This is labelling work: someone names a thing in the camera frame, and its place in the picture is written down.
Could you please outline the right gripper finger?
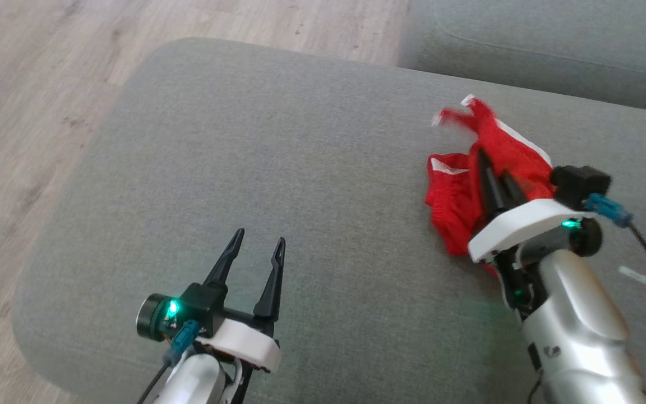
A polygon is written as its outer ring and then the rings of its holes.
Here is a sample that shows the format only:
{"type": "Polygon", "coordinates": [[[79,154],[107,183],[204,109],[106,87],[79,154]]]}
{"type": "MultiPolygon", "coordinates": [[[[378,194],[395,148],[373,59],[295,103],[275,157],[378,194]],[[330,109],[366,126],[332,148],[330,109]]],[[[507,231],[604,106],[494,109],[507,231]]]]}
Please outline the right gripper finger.
{"type": "Polygon", "coordinates": [[[507,205],[500,189],[499,179],[495,175],[494,167],[486,151],[479,149],[477,157],[483,217],[486,223],[490,223],[498,215],[507,212],[507,205]]]}
{"type": "Polygon", "coordinates": [[[520,187],[515,177],[513,177],[509,171],[502,172],[501,184],[504,191],[505,212],[515,209],[527,202],[527,196],[525,195],[522,187],[520,187]]]}

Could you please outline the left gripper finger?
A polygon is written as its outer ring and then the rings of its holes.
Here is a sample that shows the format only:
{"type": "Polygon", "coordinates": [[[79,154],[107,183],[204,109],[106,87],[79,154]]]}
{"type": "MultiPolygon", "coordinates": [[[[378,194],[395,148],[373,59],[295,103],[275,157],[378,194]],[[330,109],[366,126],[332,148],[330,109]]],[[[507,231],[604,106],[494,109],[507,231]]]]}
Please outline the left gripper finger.
{"type": "Polygon", "coordinates": [[[281,237],[271,258],[271,273],[267,278],[259,301],[253,314],[266,322],[277,322],[279,319],[280,297],[284,278],[285,238],[281,237]]]}
{"type": "Polygon", "coordinates": [[[219,256],[207,278],[203,282],[205,287],[227,288],[226,281],[233,261],[239,254],[243,243],[244,228],[239,228],[230,239],[223,253],[219,256]]]}

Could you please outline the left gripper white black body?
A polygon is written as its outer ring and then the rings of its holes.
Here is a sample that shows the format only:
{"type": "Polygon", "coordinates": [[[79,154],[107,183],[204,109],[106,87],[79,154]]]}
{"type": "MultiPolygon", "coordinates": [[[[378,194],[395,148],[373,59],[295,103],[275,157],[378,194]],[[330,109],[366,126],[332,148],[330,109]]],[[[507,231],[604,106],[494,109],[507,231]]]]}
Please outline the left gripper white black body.
{"type": "Polygon", "coordinates": [[[201,332],[195,342],[213,351],[239,359],[255,370],[276,373],[282,353],[274,338],[274,320],[224,309],[223,322],[214,333],[201,332]]]}

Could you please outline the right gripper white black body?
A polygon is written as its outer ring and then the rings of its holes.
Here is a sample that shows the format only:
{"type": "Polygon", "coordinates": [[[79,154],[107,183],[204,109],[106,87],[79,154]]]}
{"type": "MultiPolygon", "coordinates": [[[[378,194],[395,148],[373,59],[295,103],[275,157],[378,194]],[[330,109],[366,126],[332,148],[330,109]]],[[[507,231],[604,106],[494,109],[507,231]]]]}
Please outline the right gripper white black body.
{"type": "Polygon", "coordinates": [[[569,219],[595,218],[594,212],[569,209],[554,199],[535,199],[508,210],[484,226],[468,243],[472,261],[491,263],[501,251],[560,228],[569,219]]]}

